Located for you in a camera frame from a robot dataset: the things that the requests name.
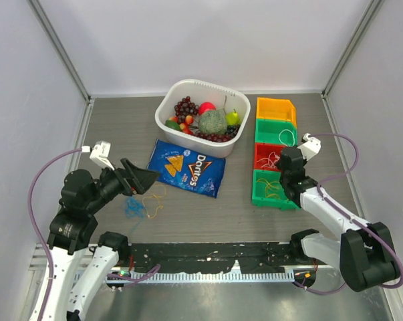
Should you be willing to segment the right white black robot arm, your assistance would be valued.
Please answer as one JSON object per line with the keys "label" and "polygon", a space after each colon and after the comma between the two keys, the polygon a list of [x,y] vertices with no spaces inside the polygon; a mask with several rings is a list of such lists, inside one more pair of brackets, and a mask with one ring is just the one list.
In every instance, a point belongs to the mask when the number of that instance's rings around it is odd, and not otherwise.
{"label": "right white black robot arm", "polygon": [[289,256],[298,264],[316,259],[340,271],[353,291],[375,286],[400,286],[403,267],[394,251],[389,229],[381,222],[370,223],[336,203],[307,176],[305,164],[319,151],[319,144],[309,147],[285,147],[277,163],[285,196],[299,208],[317,217],[334,235],[328,239],[319,231],[308,229],[291,236]]}

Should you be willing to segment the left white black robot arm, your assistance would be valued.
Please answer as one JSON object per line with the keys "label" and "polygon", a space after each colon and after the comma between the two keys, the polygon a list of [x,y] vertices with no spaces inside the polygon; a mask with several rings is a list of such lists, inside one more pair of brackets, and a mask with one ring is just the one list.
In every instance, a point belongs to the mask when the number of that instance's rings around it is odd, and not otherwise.
{"label": "left white black robot arm", "polygon": [[105,232],[91,262],[75,279],[98,225],[95,214],[118,195],[145,194],[160,176],[159,172],[141,169],[126,158],[121,163],[122,167],[117,169],[102,169],[97,179],[85,169],[65,177],[60,210],[42,244],[47,264],[31,320],[84,320],[108,272],[128,262],[128,238]]}

